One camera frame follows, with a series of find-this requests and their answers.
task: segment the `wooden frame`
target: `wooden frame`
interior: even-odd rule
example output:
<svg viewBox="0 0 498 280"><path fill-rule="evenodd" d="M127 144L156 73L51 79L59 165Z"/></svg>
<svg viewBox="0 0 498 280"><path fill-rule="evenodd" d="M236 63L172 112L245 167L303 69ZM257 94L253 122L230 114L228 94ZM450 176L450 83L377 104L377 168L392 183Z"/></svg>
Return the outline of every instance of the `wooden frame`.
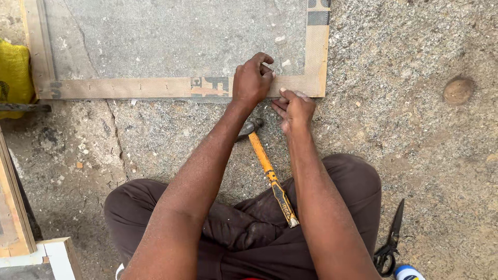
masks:
<svg viewBox="0 0 498 280"><path fill-rule="evenodd" d="M49 263L55 280L83 280L70 237L36 242L38 250L27 256L0 259L0 268Z"/></svg>
<svg viewBox="0 0 498 280"><path fill-rule="evenodd" d="M7 145L0 128L0 258L21 256L36 251L33 233L15 177Z"/></svg>
<svg viewBox="0 0 498 280"><path fill-rule="evenodd" d="M203 77L181 78L119 78L119 79L54 79L54 66L47 33L43 0L21 0L25 9L28 47L31 52L33 81L38 98L41 99L95 99L95 98L202 98L232 96L233 77L223 77L223 83L212 83ZM316 1L310 13L323 13L326 20L320 23L308 22L306 26L306 50L304 75L278 76L269 97L278 97L281 87L306 89L310 97L324 97L327 76L327 54L329 40L330 8L323 1Z"/></svg>

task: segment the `claw hammer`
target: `claw hammer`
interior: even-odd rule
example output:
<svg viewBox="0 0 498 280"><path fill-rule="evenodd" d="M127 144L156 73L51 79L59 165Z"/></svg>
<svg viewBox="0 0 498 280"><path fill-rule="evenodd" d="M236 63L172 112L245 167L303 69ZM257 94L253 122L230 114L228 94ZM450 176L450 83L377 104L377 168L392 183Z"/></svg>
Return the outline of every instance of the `claw hammer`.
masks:
<svg viewBox="0 0 498 280"><path fill-rule="evenodd" d="M266 156L266 152L259 141L259 137L256 135L256 131L262 127L263 124L264 121L261 118L257 118L254 122L246 122L237 137L237 141L249 137L254 152L263 166L264 173L270 181L271 189L280 205L280 209L282 209L283 215L285 216L287 223L289 223L289 227L293 228L299 225L299 221L297 220L296 214L294 214L294 210L292 210L292 205L290 205L289 199L287 198L287 195L285 195L285 191L282 189L280 182L278 182L275 171L273 171L273 166L271 166L270 160L268 159L268 156Z"/></svg>

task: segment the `man's left hand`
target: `man's left hand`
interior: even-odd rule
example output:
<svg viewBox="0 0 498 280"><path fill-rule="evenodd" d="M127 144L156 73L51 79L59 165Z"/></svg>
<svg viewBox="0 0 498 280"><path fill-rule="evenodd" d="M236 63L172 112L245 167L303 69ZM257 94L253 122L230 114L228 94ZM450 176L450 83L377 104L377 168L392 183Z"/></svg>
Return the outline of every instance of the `man's left hand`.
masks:
<svg viewBox="0 0 498 280"><path fill-rule="evenodd" d="M254 109L259 102L265 99L276 74L263 65L263 62L272 64L273 58L259 52L244 65L237 66L234 75L232 103L250 106L251 109Z"/></svg>

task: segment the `man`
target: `man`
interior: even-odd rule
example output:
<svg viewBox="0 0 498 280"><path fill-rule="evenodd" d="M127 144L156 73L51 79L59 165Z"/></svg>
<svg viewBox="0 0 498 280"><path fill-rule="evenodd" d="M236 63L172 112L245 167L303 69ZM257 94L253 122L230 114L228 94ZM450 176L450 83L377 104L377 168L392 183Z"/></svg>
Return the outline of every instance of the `man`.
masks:
<svg viewBox="0 0 498 280"><path fill-rule="evenodd" d="M311 135L315 103L281 89L293 178L282 184L301 223L289 228L269 189L234 208L215 202L237 135L275 78L258 53L234 76L225 114L173 181L125 183L105 215L126 267L122 280L378 279L371 256L380 219L380 179L354 155L320 160Z"/></svg>

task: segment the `yellow bag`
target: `yellow bag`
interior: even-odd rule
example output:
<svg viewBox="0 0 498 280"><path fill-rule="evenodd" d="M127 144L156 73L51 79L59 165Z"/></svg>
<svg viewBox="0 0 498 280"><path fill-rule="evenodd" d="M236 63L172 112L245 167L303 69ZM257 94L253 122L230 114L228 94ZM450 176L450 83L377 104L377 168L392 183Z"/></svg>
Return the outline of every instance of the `yellow bag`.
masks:
<svg viewBox="0 0 498 280"><path fill-rule="evenodd" d="M29 50L0 39L0 102L34 103L33 82L29 71ZM0 119L19 119L24 112L0 112Z"/></svg>

